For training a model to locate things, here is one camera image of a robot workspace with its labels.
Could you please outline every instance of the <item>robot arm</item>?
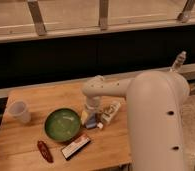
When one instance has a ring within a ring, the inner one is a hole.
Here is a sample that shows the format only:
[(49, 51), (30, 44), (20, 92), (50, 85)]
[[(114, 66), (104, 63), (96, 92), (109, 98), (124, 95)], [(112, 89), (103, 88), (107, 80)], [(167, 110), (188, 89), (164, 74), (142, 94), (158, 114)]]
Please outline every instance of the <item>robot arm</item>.
[(176, 72), (149, 71), (134, 79), (106, 83), (94, 77), (83, 87), (86, 108), (94, 112), (100, 96), (125, 97), (134, 171), (186, 171), (180, 106), (189, 85)]

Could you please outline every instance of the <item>wooden tabletop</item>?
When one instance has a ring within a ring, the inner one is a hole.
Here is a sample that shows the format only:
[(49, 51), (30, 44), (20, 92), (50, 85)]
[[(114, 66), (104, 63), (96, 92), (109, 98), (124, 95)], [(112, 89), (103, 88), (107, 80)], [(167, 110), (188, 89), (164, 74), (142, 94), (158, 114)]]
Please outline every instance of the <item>wooden tabletop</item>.
[[(131, 162), (127, 136), (126, 104), (124, 99), (103, 97), (102, 106), (118, 100), (122, 107), (111, 125), (100, 131), (86, 130), (92, 142), (70, 161), (60, 152), (65, 146), (49, 139), (44, 132), (44, 122), (52, 111), (69, 107), (79, 114), (85, 97), (81, 93), (82, 83), (17, 89), (10, 93), (7, 106), (15, 100), (27, 102), (32, 121), (19, 124), (8, 113), (4, 113), (0, 127), (0, 170), (98, 170)], [(181, 112), (185, 141), (185, 156), (189, 171), (195, 162), (195, 95), (189, 97)], [(50, 147), (54, 163), (47, 163), (37, 149), (37, 141), (43, 140)]]

